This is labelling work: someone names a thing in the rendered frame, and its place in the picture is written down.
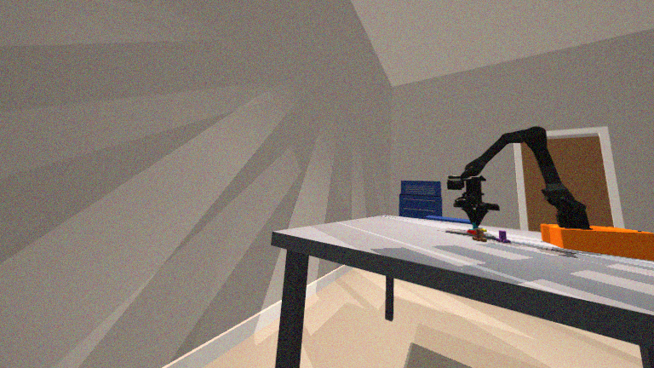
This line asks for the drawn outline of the brown gear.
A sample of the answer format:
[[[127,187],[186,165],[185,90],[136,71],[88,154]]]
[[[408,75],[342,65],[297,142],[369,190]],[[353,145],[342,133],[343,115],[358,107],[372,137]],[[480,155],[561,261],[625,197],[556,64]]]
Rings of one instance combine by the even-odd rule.
[[[473,237],[474,240],[478,241],[487,241],[486,238],[483,238],[483,229],[476,228],[476,237]]]

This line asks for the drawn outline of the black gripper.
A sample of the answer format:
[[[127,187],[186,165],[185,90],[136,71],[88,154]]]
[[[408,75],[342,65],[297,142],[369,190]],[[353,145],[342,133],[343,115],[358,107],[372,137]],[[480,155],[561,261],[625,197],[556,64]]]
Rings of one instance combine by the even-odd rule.
[[[464,210],[467,213],[472,225],[473,222],[476,222],[476,225],[479,226],[483,218],[485,217],[486,213],[489,212],[489,210],[500,210],[498,204],[490,204],[490,203],[482,202],[482,195],[485,195],[484,193],[482,193],[482,191],[466,190],[465,192],[466,196],[468,196],[469,193],[472,193],[473,196],[476,198],[477,205],[469,204],[466,207],[461,207],[461,206],[459,207],[462,208],[462,210]],[[476,210],[474,210],[473,208],[476,208]]]

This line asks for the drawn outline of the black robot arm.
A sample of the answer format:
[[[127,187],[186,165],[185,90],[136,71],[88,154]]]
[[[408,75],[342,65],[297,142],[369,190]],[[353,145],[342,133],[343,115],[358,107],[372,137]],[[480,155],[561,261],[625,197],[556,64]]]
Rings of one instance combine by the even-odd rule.
[[[558,215],[556,215],[556,220],[558,226],[564,229],[593,230],[589,226],[587,213],[585,212],[587,205],[574,199],[559,178],[548,151],[547,132],[542,127],[531,127],[529,129],[503,134],[485,153],[467,164],[460,176],[448,175],[447,189],[462,190],[465,181],[466,190],[482,191],[481,181],[486,181],[482,175],[480,177],[471,177],[471,179],[467,178],[479,175],[487,163],[508,143],[524,142],[533,151],[546,183],[546,188],[542,189],[544,199],[557,208]],[[468,196],[462,193],[460,198],[455,199],[455,203],[457,207],[477,204],[476,198],[472,193],[469,193]]]

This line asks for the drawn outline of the purple gear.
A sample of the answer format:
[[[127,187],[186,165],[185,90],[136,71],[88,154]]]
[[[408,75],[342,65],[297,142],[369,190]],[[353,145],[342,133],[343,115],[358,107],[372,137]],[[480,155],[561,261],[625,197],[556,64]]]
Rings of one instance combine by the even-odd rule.
[[[506,231],[503,230],[499,230],[499,238],[496,238],[496,241],[510,244],[510,239],[507,239]]]

